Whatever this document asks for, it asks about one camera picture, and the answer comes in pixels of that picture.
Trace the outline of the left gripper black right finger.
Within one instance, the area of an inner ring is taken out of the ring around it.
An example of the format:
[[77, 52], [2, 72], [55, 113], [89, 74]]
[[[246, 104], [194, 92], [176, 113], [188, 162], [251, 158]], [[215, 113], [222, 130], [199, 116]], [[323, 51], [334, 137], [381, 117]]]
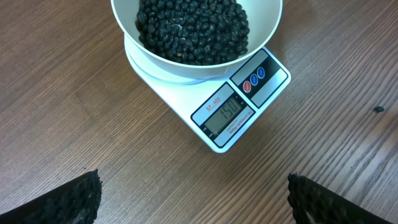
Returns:
[[289, 195], [296, 223], [377, 224], [388, 221], [357, 206], [311, 179], [298, 174], [288, 175]]

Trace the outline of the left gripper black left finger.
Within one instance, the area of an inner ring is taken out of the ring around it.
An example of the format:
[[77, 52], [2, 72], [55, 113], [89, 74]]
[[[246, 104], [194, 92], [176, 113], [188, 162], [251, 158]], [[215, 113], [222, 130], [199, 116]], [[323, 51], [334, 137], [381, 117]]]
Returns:
[[102, 181], [87, 172], [1, 215], [1, 223], [89, 223], [97, 218]]

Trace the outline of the pile of black beans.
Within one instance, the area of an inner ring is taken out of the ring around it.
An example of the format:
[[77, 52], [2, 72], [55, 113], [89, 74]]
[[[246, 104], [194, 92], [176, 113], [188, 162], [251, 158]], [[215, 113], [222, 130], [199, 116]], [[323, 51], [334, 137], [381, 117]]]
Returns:
[[187, 65], [218, 65], [248, 52], [249, 21], [236, 0], [140, 0], [139, 41]]

